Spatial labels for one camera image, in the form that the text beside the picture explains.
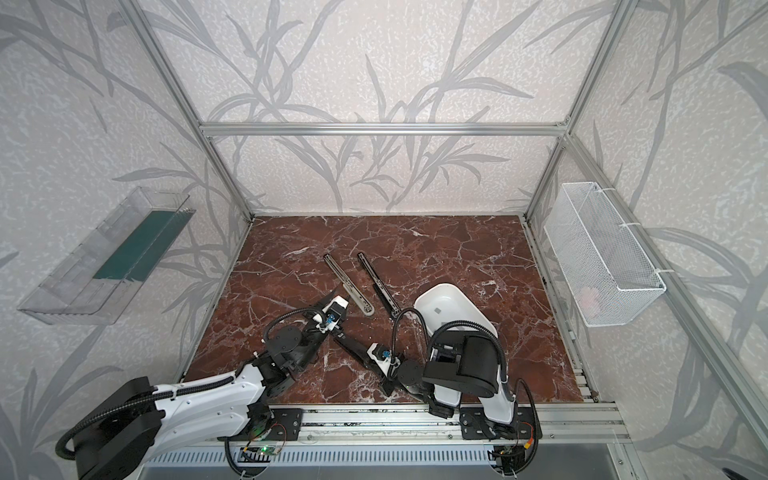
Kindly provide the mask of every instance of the wire mesh basket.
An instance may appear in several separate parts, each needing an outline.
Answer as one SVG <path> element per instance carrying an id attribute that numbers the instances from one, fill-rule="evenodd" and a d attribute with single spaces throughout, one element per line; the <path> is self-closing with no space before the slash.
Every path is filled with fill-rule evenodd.
<path id="1" fill-rule="evenodd" d="M 587 326 L 626 325 L 667 289 L 595 182 L 562 184 L 544 229 Z"/>

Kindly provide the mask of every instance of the transparent plastic bin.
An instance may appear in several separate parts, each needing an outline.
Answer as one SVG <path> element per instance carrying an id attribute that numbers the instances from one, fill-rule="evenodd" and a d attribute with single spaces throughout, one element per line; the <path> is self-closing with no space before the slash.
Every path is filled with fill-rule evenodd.
<path id="1" fill-rule="evenodd" d="M 562 184 L 544 229 L 587 326 L 626 325 L 667 290 L 595 182 Z"/>
<path id="2" fill-rule="evenodd" d="M 48 324 L 115 323 L 189 222 L 188 198 L 137 187 L 18 309 Z"/>

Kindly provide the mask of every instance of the green mat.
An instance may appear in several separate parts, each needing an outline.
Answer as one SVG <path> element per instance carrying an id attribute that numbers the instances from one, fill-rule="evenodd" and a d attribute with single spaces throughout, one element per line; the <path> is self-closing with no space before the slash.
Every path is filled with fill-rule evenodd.
<path id="1" fill-rule="evenodd" d="M 93 277 L 144 282 L 193 213 L 194 210 L 150 212 Z"/>

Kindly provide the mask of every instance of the red marble surface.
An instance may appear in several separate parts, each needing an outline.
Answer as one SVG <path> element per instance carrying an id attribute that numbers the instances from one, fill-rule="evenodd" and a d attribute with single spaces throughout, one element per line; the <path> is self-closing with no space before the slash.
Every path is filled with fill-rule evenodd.
<path id="1" fill-rule="evenodd" d="M 392 322 L 356 254 L 364 252 L 404 308 L 438 283 L 454 283 L 494 324 L 510 379 L 523 377 L 537 402 L 580 402 L 574 373 L 518 217 L 259 217 L 204 334 L 187 380 L 224 373 L 264 351 L 264 326 L 315 303 L 339 281 L 323 262 L 331 253 L 374 304 L 353 304 L 343 329 L 369 345 L 389 345 Z M 302 317 L 296 322 L 302 323 Z M 424 361 L 415 321 L 404 319 L 398 351 Z M 376 376 L 330 338 L 318 361 L 278 403 L 412 402 L 385 399 Z"/>

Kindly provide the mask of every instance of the wall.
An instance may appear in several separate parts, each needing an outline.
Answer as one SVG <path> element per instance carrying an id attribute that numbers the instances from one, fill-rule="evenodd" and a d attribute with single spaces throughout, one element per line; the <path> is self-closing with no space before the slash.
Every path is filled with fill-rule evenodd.
<path id="1" fill-rule="evenodd" d="M 614 0 L 141 4 L 205 121 L 557 122 Z M 554 143 L 409 141 L 219 145 L 255 211 L 305 214 L 522 211 Z"/>
<path id="2" fill-rule="evenodd" d="M 764 392 L 766 13 L 766 2 L 641 2 L 575 129 Z M 768 478 L 663 300 L 627 326 L 584 328 L 541 231 L 556 185 L 580 180 L 566 156 L 532 223 L 601 398 L 621 407 L 647 473 Z"/>
<path id="3" fill-rule="evenodd" d="M 74 478 L 53 453 L 136 376 L 174 380 L 247 224 L 113 2 L 0 6 L 0 472 Z M 136 186 L 197 209 L 112 326 L 48 326 L 17 305 Z"/>
<path id="4" fill-rule="evenodd" d="M 552 137 L 219 140 L 251 209 L 282 214 L 522 212 L 554 145 Z M 411 162 L 409 149 L 435 155 Z"/>

